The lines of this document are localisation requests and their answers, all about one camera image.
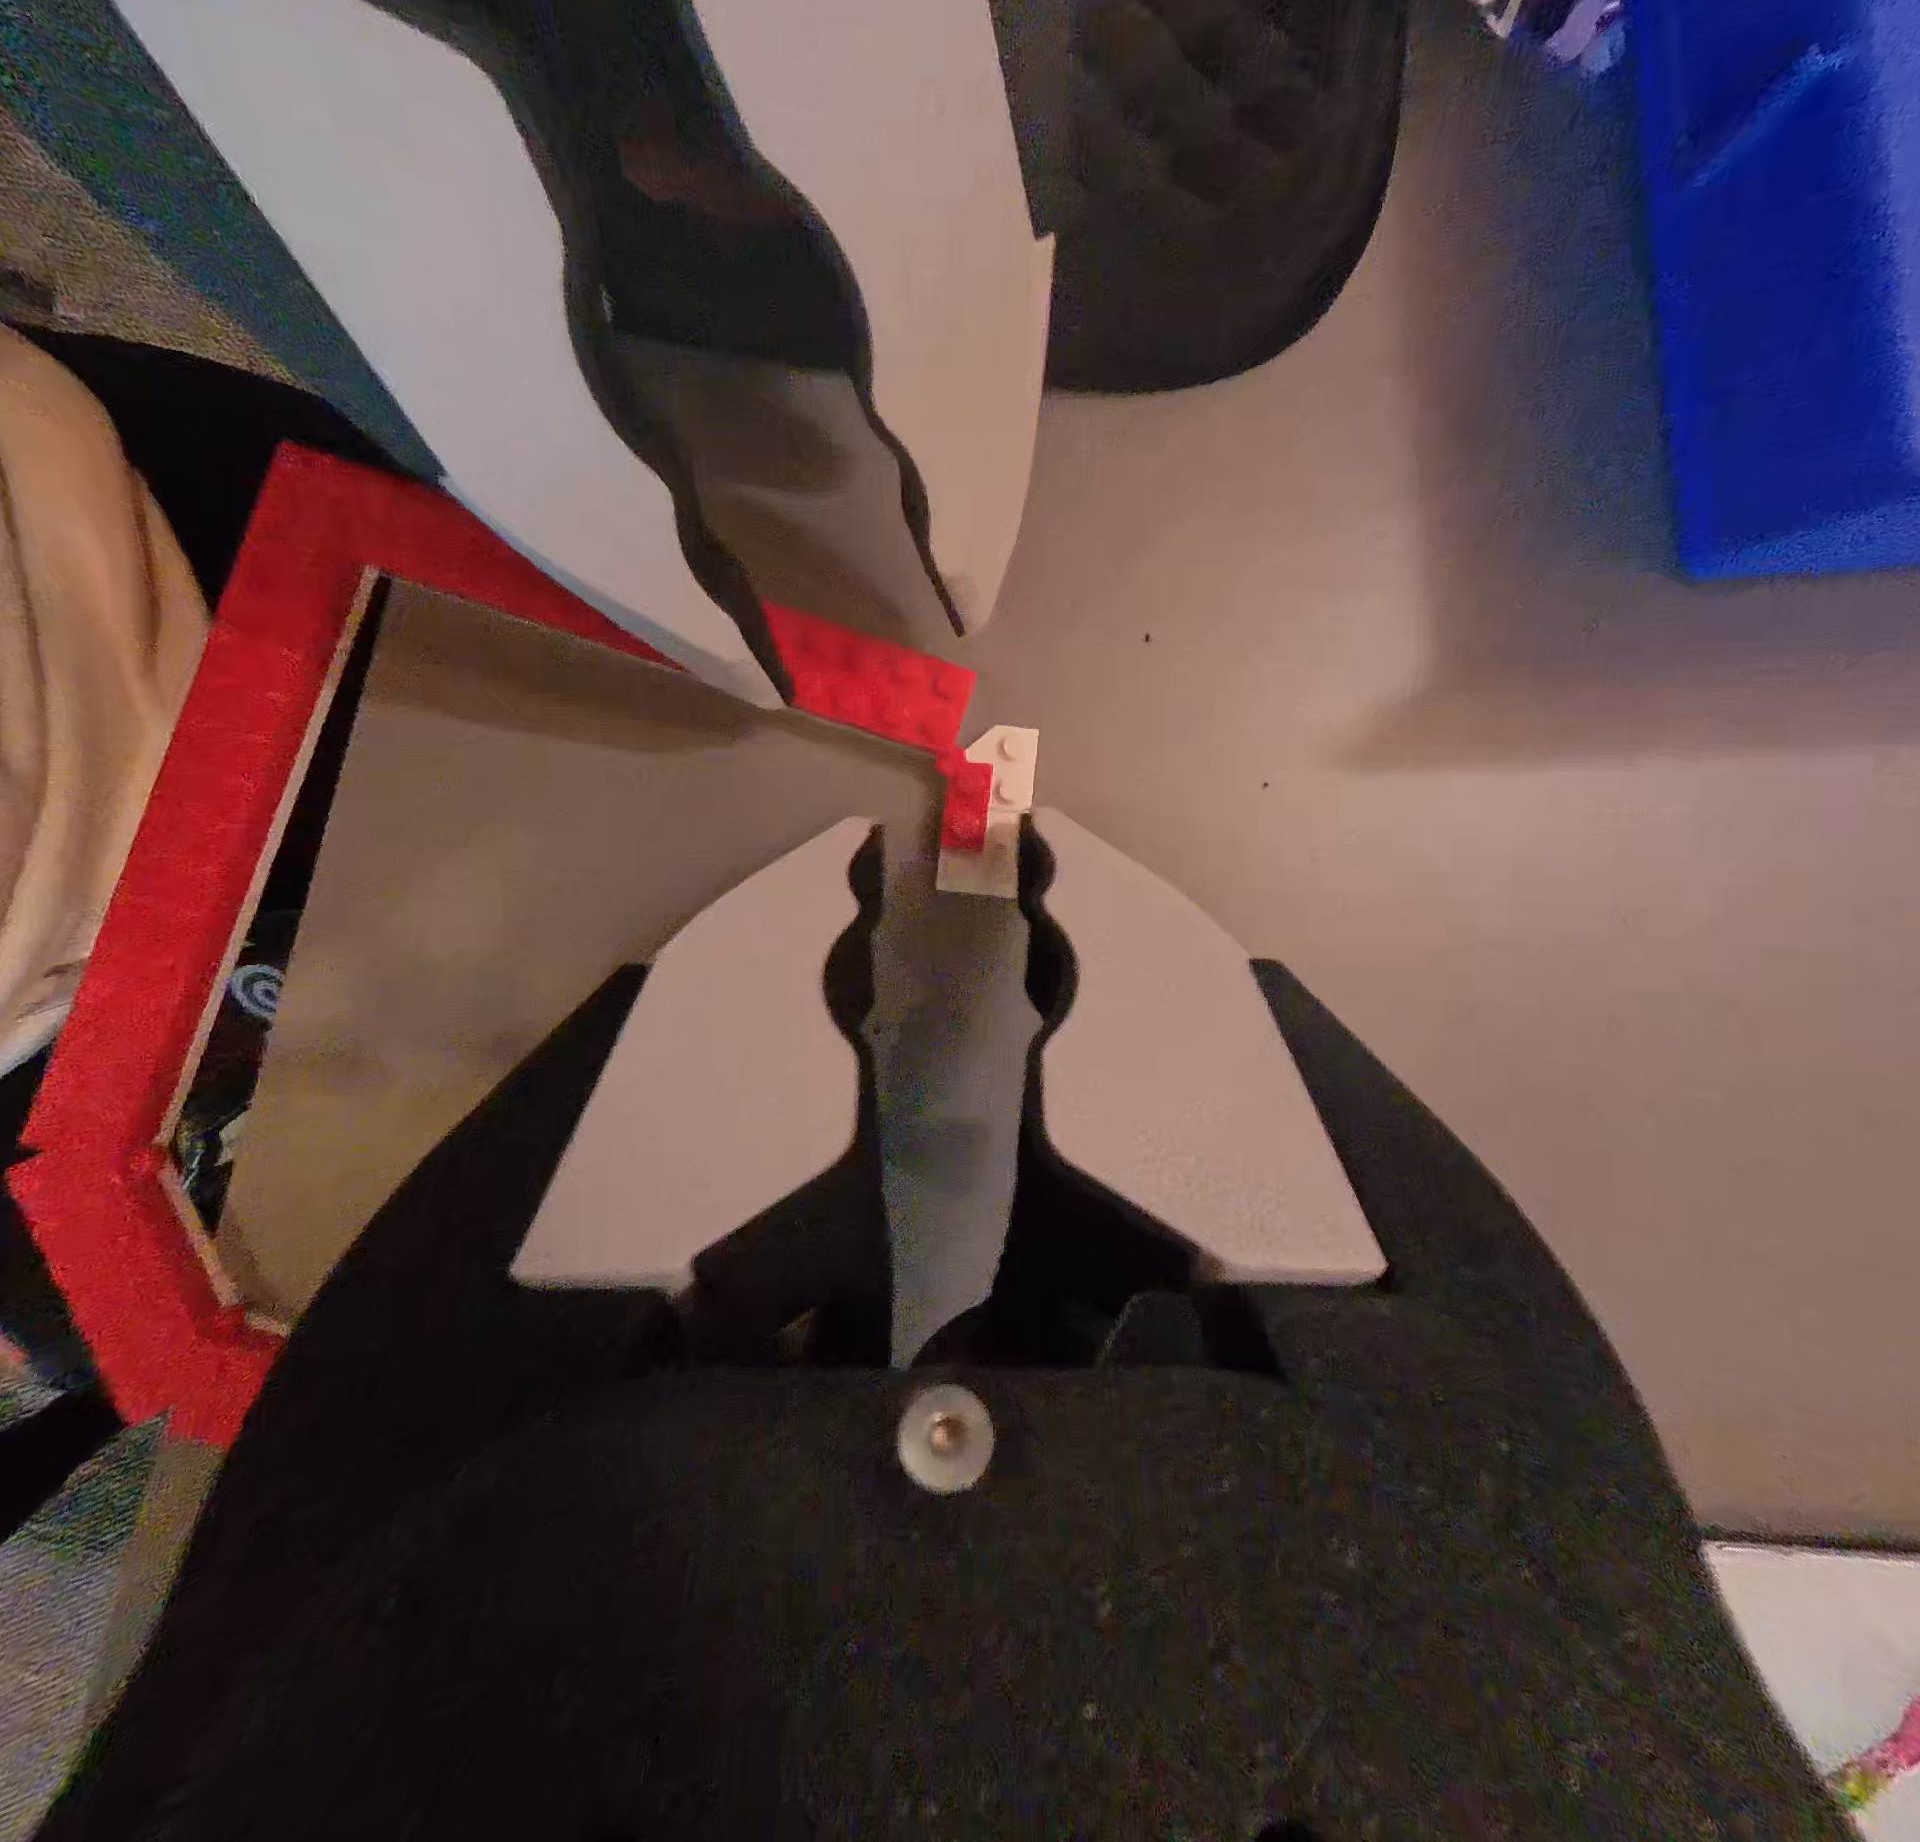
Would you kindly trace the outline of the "red brick frame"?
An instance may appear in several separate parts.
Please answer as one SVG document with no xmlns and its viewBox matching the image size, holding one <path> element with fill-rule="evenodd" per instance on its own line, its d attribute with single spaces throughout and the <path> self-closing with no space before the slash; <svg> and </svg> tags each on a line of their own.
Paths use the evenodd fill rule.
<svg viewBox="0 0 1920 1842">
<path fill-rule="evenodd" d="M 195 1076 L 226 967 L 248 931 L 304 769 L 322 737 L 372 587 L 404 581 L 490 607 L 531 630 L 575 636 L 661 673 L 681 663 L 642 644 L 581 593 L 539 573 L 450 497 L 283 443 L 267 469 L 246 540 L 219 601 L 180 722 L 111 892 L 102 929 L 45 1070 L 28 1121 L 12 1200 L 90 1349 L 104 1393 L 128 1422 L 163 1419 L 206 1445 L 229 1445 L 270 1376 L 285 1333 L 237 1303 L 202 1220 L 185 1200 L 170 1137 Z M 779 662 L 797 688 L 792 713 L 876 729 L 953 778 L 969 798 L 951 738 L 973 673 L 932 654 L 767 605 Z M 732 891 L 825 874 L 825 921 L 803 936 L 801 910 L 747 910 L 747 936 L 771 937 L 771 964 L 797 964 L 800 941 L 822 956 L 845 929 L 876 915 L 880 824 L 834 823 Z M 845 1201 L 868 1180 L 871 1074 L 866 1045 L 839 1022 L 856 1076 L 848 1168 L 809 1178 L 846 1218 L 792 1226 L 807 1266 L 760 1254 L 759 1317 L 779 1328 L 809 1295 L 834 1301 L 848 1328 L 884 1351 L 890 1257 L 879 1201 Z"/>
</svg>

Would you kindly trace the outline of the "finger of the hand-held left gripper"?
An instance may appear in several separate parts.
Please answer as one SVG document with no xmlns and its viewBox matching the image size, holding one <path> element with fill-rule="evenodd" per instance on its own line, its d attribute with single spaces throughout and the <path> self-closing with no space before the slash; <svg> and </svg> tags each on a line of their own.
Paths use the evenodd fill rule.
<svg viewBox="0 0 1920 1842">
<path fill-rule="evenodd" d="M 1032 470 L 1055 241 L 989 0 L 690 0 L 746 141 L 851 273 L 854 376 L 958 633 L 995 612 Z"/>
<path fill-rule="evenodd" d="M 616 418 L 587 256 L 495 81 L 375 0 L 114 0 L 425 440 L 442 488 L 587 605 L 781 707 L 746 567 L 668 434 Z"/>
</svg>

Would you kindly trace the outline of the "white printed booklet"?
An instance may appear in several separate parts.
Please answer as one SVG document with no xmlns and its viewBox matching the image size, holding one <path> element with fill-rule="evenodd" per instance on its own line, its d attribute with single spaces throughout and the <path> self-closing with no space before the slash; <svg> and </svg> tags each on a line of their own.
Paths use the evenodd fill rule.
<svg viewBox="0 0 1920 1842">
<path fill-rule="evenodd" d="M 1708 1539 L 1775 1706 L 1855 1838 L 1917 1836 L 1917 1552 Z"/>
</svg>

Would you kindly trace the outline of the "dark bag with white swirl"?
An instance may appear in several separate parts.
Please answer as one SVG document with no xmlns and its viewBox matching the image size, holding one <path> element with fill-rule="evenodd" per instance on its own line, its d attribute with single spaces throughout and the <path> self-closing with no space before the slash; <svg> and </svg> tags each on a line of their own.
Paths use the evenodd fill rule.
<svg viewBox="0 0 1920 1842">
<path fill-rule="evenodd" d="M 182 1194 L 206 1231 L 219 1228 L 226 1206 L 236 1150 L 252 1110 L 388 594 L 389 587 L 375 582 L 292 795 L 252 916 L 209 1007 L 206 1045 L 170 1134 Z"/>
</svg>

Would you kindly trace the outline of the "small white brick plate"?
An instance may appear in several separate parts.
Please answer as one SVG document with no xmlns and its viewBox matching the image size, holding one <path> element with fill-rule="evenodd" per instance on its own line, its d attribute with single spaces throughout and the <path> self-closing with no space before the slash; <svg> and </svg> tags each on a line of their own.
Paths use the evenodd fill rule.
<svg viewBox="0 0 1920 1842">
<path fill-rule="evenodd" d="M 1039 733 L 1009 724 L 938 753 L 943 809 L 934 887 L 941 892 L 1018 896 L 1021 823 L 1034 804 L 1037 765 Z"/>
</svg>

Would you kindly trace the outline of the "blue box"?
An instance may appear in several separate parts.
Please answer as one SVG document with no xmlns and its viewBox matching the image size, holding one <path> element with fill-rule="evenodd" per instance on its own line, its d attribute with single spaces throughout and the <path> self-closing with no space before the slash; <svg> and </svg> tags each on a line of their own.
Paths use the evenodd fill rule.
<svg viewBox="0 0 1920 1842">
<path fill-rule="evenodd" d="M 1917 562 L 1917 0 L 1626 0 L 1677 558 Z"/>
</svg>

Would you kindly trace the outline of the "purple brick piece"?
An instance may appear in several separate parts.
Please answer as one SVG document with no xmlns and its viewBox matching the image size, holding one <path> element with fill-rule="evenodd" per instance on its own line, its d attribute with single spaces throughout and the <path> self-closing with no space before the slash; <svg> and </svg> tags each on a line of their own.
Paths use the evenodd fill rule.
<svg viewBox="0 0 1920 1842">
<path fill-rule="evenodd" d="M 1613 71 L 1626 42 L 1625 0 L 1541 0 L 1532 31 L 1544 58 L 1584 78 Z"/>
</svg>

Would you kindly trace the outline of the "beige desk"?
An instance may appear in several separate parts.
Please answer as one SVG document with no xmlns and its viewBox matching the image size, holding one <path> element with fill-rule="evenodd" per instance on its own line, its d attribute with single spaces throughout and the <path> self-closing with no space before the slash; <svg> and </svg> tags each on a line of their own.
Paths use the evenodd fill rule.
<svg viewBox="0 0 1920 1842">
<path fill-rule="evenodd" d="M 1331 313 L 1055 395 L 973 715 L 1524 1206 L 1730 1533 L 1915 1538 L 1915 573 L 1671 572 L 1621 91 L 1412 0 Z M 611 967 L 892 745 L 397 587 L 222 1250 L 297 1310 Z"/>
</svg>

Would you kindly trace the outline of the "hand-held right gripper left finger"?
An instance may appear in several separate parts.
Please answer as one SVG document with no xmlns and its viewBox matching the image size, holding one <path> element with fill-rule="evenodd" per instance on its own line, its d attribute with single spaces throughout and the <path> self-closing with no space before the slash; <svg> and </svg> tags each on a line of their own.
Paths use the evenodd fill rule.
<svg viewBox="0 0 1920 1842">
<path fill-rule="evenodd" d="M 698 910 L 660 947 L 539 1197 L 526 1287 L 681 1292 L 695 1262 L 854 1146 L 854 1040 L 826 959 L 861 908 L 845 818 Z"/>
</svg>

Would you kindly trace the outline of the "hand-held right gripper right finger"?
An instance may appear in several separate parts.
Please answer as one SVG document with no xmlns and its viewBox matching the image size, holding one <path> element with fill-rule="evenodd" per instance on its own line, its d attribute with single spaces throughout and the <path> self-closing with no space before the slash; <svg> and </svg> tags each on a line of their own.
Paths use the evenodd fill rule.
<svg viewBox="0 0 1920 1842">
<path fill-rule="evenodd" d="M 1351 1287 L 1386 1257 L 1245 947 L 1058 807 L 1020 847 L 1039 1148 L 1209 1278 Z"/>
</svg>

